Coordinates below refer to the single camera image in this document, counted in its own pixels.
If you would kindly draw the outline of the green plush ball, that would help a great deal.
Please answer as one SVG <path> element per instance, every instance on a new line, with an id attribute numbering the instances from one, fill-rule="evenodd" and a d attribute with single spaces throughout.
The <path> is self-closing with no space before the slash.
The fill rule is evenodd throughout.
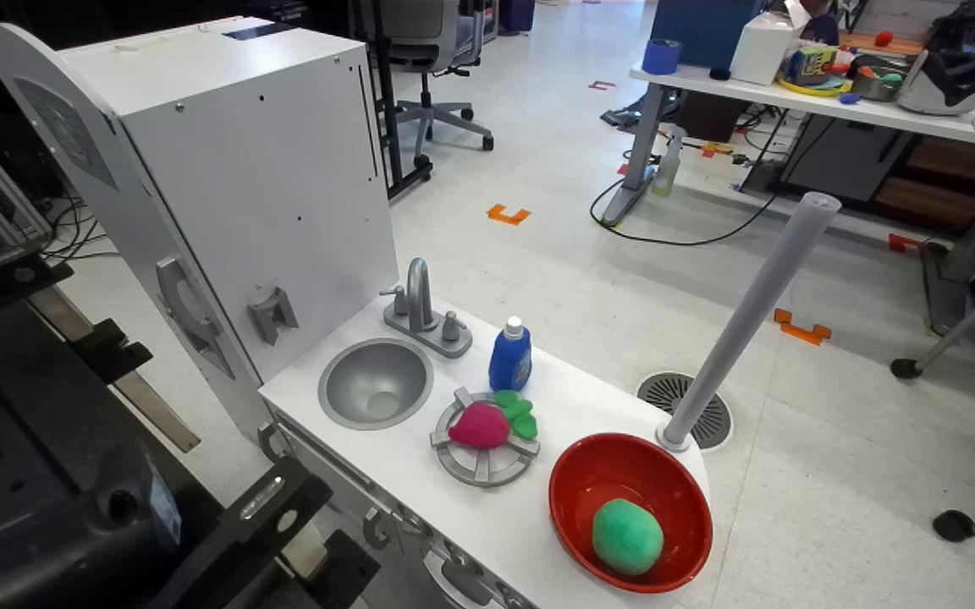
<path id="1" fill-rule="evenodd" d="M 612 497 L 592 513 L 592 550 L 619 574 L 647 574 L 663 554 L 663 528 L 647 509 Z"/>

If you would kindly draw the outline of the white toy kitchen counter unit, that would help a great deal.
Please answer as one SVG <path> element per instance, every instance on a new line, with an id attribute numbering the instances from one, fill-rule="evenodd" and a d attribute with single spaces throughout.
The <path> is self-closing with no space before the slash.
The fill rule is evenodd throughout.
<path id="1" fill-rule="evenodd" d="M 450 546 L 485 574 L 496 574 L 512 600 L 535 609 L 675 609 L 685 589 L 663 594 L 612 589 L 568 559 L 549 521 L 549 474 L 568 443 L 592 433 L 632 433 L 655 443 L 655 433 L 671 416 L 549 352 L 532 352 L 524 397 L 538 419 L 543 453 L 504 488 L 480 489 L 461 484 L 442 467 L 432 433 L 459 388 L 488 392 L 496 329 L 474 313 L 467 313 L 464 324 L 474 346 L 461 357 L 443 357 L 391 329 L 383 308 L 371 306 L 314 352 L 283 369 L 262 397 L 304 443 L 391 510 L 407 510 L 415 521 L 424 521 L 438 546 Z M 433 388 L 427 404 L 397 427 L 350 430 L 322 408 L 318 380 L 341 348 L 371 339 L 397 339 L 419 348 L 432 362 Z M 687 445 L 671 456 L 697 477 L 709 497 L 701 451 Z"/>

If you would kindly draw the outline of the red bowl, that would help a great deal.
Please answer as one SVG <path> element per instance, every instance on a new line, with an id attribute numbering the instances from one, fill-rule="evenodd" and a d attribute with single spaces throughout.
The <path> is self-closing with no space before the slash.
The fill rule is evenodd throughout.
<path id="1" fill-rule="evenodd" d="M 612 497 L 647 509 L 663 528 L 663 554 L 647 574 L 619 574 L 592 550 L 592 513 Z M 714 540 L 710 501 L 697 477 L 632 433 L 592 433 L 558 453 L 549 474 L 549 521 L 577 566 L 636 594 L 663 594 L 696 582 Z"/>

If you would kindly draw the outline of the blue soap bottle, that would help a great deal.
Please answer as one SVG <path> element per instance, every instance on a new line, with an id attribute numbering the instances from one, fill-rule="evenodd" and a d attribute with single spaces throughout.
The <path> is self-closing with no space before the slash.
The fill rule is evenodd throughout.
<path id="1" fill-rule="evenodd" d="M 509 319 L 496 335 L 488 381 L 496 392 L 523 392 L 532 377 L 532 332 L 523 319 Z"/>

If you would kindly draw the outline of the grey toy faucet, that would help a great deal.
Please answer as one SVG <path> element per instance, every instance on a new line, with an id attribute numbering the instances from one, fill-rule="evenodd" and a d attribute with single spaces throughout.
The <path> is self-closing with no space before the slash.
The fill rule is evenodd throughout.
<path id="1" fill-rule="evenodd" d="M 407 283 L 391 292 L 383 320 L 443 357 L 461 357 L 474 346 L 471 329 L 455 312 L 433 308 L 432 268 L 424 258 L 415 258 Z"/>

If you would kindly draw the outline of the pink plush strawberry toy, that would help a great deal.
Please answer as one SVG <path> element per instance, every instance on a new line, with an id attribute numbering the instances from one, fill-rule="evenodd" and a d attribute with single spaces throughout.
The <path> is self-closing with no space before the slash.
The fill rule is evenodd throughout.
<path id="1" fill-rule="evenodd" d="M 459 419 L 448 427 L 459 445 L 498 451 L 509 440 L 532 443 L 538 436 L 535 408 L 518 392 L 471 397 L 461 404 Z"/>

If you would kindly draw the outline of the grey toy sink basin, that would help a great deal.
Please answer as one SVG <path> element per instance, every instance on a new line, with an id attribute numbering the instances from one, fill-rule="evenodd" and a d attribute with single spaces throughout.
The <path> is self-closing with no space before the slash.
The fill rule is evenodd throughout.
<path id="1" fill-rule="evenodd" d="M 318 380 L 322 408 L 350 430 L 388 430 L 432 397 L 433 372 L 419 348 L 371 339 L 341 348 Z"/>

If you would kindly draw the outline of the grey toy burner grate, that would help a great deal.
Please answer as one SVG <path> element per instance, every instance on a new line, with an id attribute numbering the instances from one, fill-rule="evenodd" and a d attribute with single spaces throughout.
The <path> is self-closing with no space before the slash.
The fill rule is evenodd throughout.
<path id="1" fill-rule="evenodd" d="M 432 433 L 432 445 L 438 453 L 442 467 L 455 482 L 491 489 L 491 488 L 504 488 L 504 484 L 518 482 L 535 465 L 535 456 L 543 453 L 543 443 L 509 436 L 503 445 L 491 445 L 491 451 L 461 445 L 450 436 L 450 430 L 479 404 L 488 404 L 488 392 L 459 388 L 450 407 L 442 414 L 442 419 Z"/>

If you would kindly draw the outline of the grey office chair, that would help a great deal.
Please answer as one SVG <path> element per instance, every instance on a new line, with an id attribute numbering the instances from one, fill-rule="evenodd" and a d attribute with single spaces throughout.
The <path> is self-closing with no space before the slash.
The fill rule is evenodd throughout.
<path id="1" fill-rule="evenodd" d="M 380 16 L 388 61 L 411 69 L 419 77 L 419 97 L 397 105 L 397 119 L 418 126 L 415 157 L 424 159 L 424 145 L 433 139 L 438 126 L 464 130 L 480 139 L 485 152 L 491 152 L 496 133 L 474 122 L 474 105 L 438 100 L 432 90 L 433 76 L 467 77 L 480 65 L 480 0 L 383 0 Z"/>

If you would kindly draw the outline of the grey support pole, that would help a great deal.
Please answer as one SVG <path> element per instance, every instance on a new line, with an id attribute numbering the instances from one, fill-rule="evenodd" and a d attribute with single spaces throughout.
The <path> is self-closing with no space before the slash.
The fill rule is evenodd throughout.
<path id="1" fill-rule="evenodd" d="M 829 192 L 806 192 L 785 229 L 780 235 L 773 255 L 764 258 L 763 272 L 749 283 L 744 298 L 739 301 L 736 313 L 729 319 L 726 332 L 717 335 L 710 356 L 705 357 L 701 372 L 692 380 L 671 419 L 658 430 L 658 443 L 671 453 L 685 453 L 692 430 L 714 404 L 722 381 L 754 339 L 754 332 L 770 320 L 773 308 L 813 255 L 815 239 L 828 235 L 834 215 L 845 204 Z"/>

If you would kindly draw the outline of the white toy kitchen cabinet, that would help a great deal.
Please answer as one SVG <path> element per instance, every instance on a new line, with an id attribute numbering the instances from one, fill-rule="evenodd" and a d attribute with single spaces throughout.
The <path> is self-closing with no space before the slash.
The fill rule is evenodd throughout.
<path id="1" fill-rule="evenodd" d="M 359 42 L 219 16 L 55 51 L 0 21 L 0 80 L 243 433 L 397 282 Z"/>

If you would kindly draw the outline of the white background desk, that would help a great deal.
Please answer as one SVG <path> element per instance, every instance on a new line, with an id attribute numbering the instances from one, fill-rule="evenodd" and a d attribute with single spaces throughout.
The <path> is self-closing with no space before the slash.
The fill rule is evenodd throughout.
<path id="1" fill-rule="evenodd" d="M 696 65 L 682 65 L 675 76 L 647 76 L 644 65 L 632 65 L 632 77 L 647 83 L 647 105 L 640 107 L 640 126 L 632 133 L 625 184 L 612 192 L 612 200 L 600 211 L 602 225 L 617 225 L 647 192 L 649 145 L 658 134 L 662 105 L 671 87 L 975 145 L 975 110 L 918 115 L 918 110 L 899 107 L 893 100 L 845 105 L 839 97 L 798 95 L 783 83 L 753 83 L 739 77 L 717 80 L 709 69 L 696 69 Z"/>

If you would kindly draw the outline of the white box on desk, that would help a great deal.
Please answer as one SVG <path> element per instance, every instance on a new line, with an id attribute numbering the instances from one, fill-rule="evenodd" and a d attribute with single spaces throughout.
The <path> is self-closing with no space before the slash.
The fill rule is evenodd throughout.
<path id="1" fill-rule="evenodd" d="M 736 45 L 731 77 L 744 83 L 773 83 L 795 42 L 798 27 L 788 16 L 773 10 L 753 16 Z"/>

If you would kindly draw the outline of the black equipment frame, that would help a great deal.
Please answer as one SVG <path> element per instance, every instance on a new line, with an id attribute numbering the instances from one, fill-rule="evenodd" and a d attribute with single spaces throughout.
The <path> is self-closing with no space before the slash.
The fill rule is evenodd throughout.
<path id="1" fill-rule="evenodd" d="M 219 503 L 154 436 L 149 348 L 63 306 L 48 221 L 0 165 L 0 609 L 354 609 L 380 560 L 311 521 L 291 456 Z"/>

